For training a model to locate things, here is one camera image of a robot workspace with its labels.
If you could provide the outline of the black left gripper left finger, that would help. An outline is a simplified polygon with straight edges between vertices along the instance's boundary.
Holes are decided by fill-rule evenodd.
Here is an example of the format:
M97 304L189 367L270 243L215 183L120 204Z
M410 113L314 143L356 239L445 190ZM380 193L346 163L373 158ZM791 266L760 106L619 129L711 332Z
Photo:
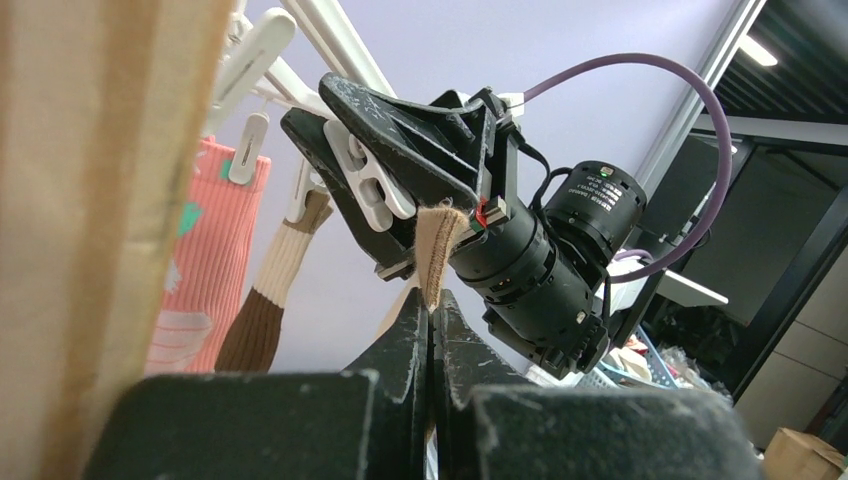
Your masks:
M427 316L416 292L337 373L148 377L119 400L87 479L420 479Z

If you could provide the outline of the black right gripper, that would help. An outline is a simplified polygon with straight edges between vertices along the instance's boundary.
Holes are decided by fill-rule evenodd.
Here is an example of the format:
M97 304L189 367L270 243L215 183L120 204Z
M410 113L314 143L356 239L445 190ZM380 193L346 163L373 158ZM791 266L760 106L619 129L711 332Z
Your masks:
M419 206L450 199L455 208L470 211L516 192L515 161L505 153L503 132L512 121L491 88L473 95L447 90L417 104L328 73L319 81L318 93L338 119L293 108L283 116L281 129L317 172L382 280L412 276L419 208L411 219L395 218L386 232L372 230L325 138L327 121L340 121Z

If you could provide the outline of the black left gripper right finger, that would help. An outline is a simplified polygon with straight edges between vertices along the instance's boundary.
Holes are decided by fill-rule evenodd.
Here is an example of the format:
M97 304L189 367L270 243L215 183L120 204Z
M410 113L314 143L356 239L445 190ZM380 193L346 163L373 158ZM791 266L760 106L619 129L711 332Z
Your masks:
M692 390L542 387L467 324L449 291L432 314L443 479L758 479L720 397Z

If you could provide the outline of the brown beige striped sock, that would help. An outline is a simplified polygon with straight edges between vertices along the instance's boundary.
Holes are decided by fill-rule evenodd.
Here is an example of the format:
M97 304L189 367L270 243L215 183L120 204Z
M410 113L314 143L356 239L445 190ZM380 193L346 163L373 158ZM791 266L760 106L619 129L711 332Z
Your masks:
M449 259L460 234L469 229L469 213L447 205L418 211L414 256L425 307L432 313L440 305Z
M281 223L247 297L229 327L214 371L270 370L277 352L289 291L317 230L330 217L330 195L310 192L300 220Z

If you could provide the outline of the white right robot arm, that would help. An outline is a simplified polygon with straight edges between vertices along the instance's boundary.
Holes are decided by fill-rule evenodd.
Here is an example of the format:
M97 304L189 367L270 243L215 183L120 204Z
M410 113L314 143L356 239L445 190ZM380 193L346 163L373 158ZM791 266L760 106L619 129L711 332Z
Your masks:
M448 265L484 301L490 332L555 377L588 372L618 338L594 296L647 197L625 171L589 160L517 194L520 155L539 159L490 89L403 101L329 73L330 109L289 110L281 127L326 185L385 280L424 267L415 238L439 205L464 228Z

